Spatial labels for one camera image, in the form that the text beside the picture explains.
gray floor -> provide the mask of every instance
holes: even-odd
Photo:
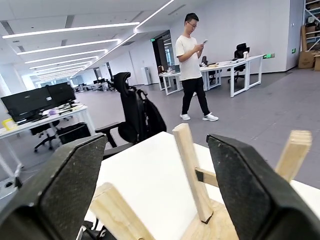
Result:
[[[211,111],[217,115],[218,122],[202,121],[202,112],[195,96],[191,102],[188,121],[195,143],[206,146],[206,135],[215,133],[235,138],[251,144],[275,167],[291,130],[310,130],[313,135],[311,152],[307,155],[296,180],[320,188],[320,78],[319,73],[310,69],[292,70],[287,73],[272,73],[262,76],[262,84],[247,92],[230,98],[227,78],[222,86],[206,93]],[[243,86],[240,80],[238,87]],[[159,91],[157,84],[141,87],[149,93],[148,97],[159,108],[167,131],[182,121],[179,117],[182,107],[183,92],[166,96]],[[124,120],[120,95],[118,92],[84,92],[77,98],[89,107],[89,112],[96,127],[121,122]],[[116,131],[113,132],[117,143],[123,143]],[[18,139],[10,138],[19,157],[25,162],[27,172],[22,179],[27,180],[41,164],[52,154],[42,148],[33,153],[33,145],[39,142],[36,137],[24,133]],[[5,151],[0,145],[1,153]],[[5,178],[0,172],[0,179]]]

white t-shirt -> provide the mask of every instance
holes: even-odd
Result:
[[[195,48],[197,40],[194,37],[187,38],[181,35],[175,43],[176,57],[182,56]],[[193,54],[187,61],[180,62],[180,81],[187,79],[198,79],[202,77],[198,54]]]

white ceiling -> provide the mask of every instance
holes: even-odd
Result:
[[[142,22],[168,1],[169,0],[0,0],[0,21],[7,21],[14,34],[64,29],[68,16],[71,16],[71,19],[73,17],[71,25],[72,28]],[[207,0],[175,0],[143,26],[168,26],[169,28],[176,19],[182,17],[187,12],[195,11],[198,5],[203,4],[206,1]],[[168,15],[173,10],[184,4],[186,5],[185,7],[181,8],[174,14]],[[19,56],[17,53],[21,52],[18,46],[22,46],[25,51],[32,51],[59,47],[63,40],[66,41],[66,45],[110,39],[124,40],[133,33],[134,28],[135,26],[121,26],[2,39],[2,36],[8,35],[8,32],[3,25],[0,24],[0,64],[14,64],[17,71],[21,75],[25,75],[31,74],[34,71],[29,70],[30,67],[89,56],[102,56],[104,53],[98,52],[24,64],[26,61],[51,58],[67,54],[100,49],[111,50],[118,43],[99,43]],[[159,33],[149,32],[147,37],[152,38],[157,34]],[[131,41],[137,41],[142,37],[146,37],[146,34],[138,34]],[[119,55],[119,53],[125,49],[126,47],[124,46],[119,47],[117,50],[110,53],[107,56],[107,59],[110,60],[110,58]],[[105,62],[106,59],[103,58],[93,67],[103,65]]]

eyeglasses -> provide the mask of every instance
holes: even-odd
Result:
[[[188,24],[190,24],[194,29],[197,27],[197,25],[193,25],[190,22],[187,21]]]

green exit sign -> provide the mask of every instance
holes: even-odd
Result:
[[[263,56],[263,59],[270,59],[271,58],[271,53],[268,53]]]
[[[263,55],[263,59],[272,59],[276,56],[276,54],[274,53],[267,53],[265,55]]]

